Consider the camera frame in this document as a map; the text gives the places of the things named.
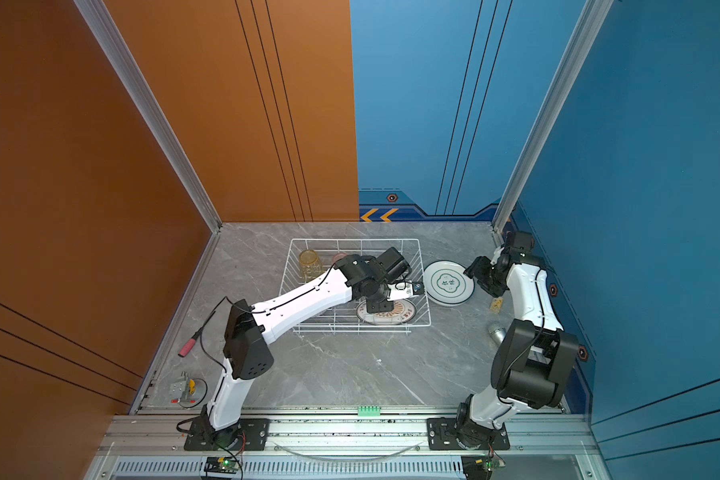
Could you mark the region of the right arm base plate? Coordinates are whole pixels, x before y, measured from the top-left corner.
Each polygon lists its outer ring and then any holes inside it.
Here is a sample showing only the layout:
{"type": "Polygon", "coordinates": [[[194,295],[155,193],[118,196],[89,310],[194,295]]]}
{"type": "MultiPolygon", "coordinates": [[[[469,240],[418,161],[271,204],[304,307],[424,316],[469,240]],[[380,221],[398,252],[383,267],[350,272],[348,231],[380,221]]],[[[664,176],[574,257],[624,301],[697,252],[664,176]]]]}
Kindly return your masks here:
{"type": "Polygon", "coordinates": [[[456,418],[435,417],[426,420],[430,450],[495,450],[511,448],[505,427],[500,430],[476,425],[471,420],[459,422],[456,418]]]}

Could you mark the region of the yellow glass cup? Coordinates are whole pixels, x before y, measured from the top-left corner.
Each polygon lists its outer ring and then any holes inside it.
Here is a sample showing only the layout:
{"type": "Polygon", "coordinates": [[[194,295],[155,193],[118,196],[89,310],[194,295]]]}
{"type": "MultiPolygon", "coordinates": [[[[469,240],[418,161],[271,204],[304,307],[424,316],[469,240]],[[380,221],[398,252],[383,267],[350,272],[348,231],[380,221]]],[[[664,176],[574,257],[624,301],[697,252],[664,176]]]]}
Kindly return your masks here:
{"type": "Polygon", "coordinates": [[[319,254],[312,250],[303,250],[298,256],[301,277],[305,283],[319,278],[324,273],[324,267],[319,254]]]}

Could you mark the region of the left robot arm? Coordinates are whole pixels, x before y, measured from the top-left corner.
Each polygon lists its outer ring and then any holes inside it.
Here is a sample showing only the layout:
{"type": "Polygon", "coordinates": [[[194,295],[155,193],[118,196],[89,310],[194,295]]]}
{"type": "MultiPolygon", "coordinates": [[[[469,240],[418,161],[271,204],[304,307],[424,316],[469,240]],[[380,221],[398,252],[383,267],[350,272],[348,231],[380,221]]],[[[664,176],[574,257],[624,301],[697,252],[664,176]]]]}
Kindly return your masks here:
{"type": "Polygon", "coordinates": [[[274,365],[270,345],[300,323],[333,307],[359,302],[369,314],[394,310],[397,302],[425,293],[408,278],[410,265],[394,247],[378,256],[346,255],[317,278],[253,305],[231,304],[224,331],[221,375],[209,402],[194,421],[206,445],[238,428],[242,406],[256,378],[274,365]]]}

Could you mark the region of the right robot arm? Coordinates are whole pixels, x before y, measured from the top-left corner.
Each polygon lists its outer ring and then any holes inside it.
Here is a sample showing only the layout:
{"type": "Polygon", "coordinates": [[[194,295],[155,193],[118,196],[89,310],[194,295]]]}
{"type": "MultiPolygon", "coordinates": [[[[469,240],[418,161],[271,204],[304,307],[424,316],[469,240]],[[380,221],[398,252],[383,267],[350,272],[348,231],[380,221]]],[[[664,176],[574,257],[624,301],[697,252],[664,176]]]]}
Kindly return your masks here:
{"type": "Polygon", "coordinates": [[[511,297],[514,318],[498,346],[490,385],[459,406],[456,439],[466,449],[492,449],[516,414],[557,406],[580,343],[564,331],[547,287],[544,260],[528,232],[510,233],[491,258],[477,257],[465,275],[494,298],[511,297]]]}

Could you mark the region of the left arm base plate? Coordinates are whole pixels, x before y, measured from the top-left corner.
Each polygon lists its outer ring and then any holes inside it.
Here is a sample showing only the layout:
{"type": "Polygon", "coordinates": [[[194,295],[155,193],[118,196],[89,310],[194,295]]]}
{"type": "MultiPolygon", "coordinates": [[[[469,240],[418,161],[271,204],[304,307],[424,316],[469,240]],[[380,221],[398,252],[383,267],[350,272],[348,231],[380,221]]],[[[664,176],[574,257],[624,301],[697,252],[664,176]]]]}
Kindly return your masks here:
{"type": "Polygon", "coordinates": [[[211,451],[228,449],[232,452],[258,452],[266,446],[270,428],[267,418],[241,419],[231,427],[213,430],[200,417],[192,419],[185,434],[185,451],[211,451]]]}

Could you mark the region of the pink glass cup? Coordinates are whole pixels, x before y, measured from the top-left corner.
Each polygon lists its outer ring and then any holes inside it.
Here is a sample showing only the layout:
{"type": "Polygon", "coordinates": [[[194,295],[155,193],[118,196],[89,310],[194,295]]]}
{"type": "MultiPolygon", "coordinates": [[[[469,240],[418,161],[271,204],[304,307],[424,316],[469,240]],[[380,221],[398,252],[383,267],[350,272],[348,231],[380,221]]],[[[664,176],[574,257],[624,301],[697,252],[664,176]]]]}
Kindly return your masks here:
{"type": "Polygon", "coordinates": [[[332,257],[331,264],[332,264],[332,265],[335,265],[335,264],[337,264],[340,260],[342,260],[342,259],[344,259],[344,258],[346,258],[346,257],[347,257],[347,254],[346,254],[346,253],[344,253],[344,252],[338,252],[337,254],[335,254],[335,255],[332,257]]]}

